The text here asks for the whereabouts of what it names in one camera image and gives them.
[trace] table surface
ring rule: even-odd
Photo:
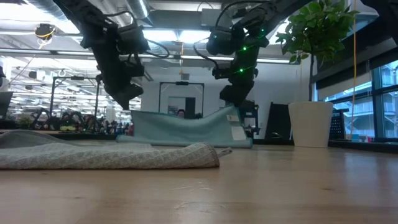
[[[219,169],[0,171],[0,223],[398,223],[397,171],[395,155],[291,146]]]

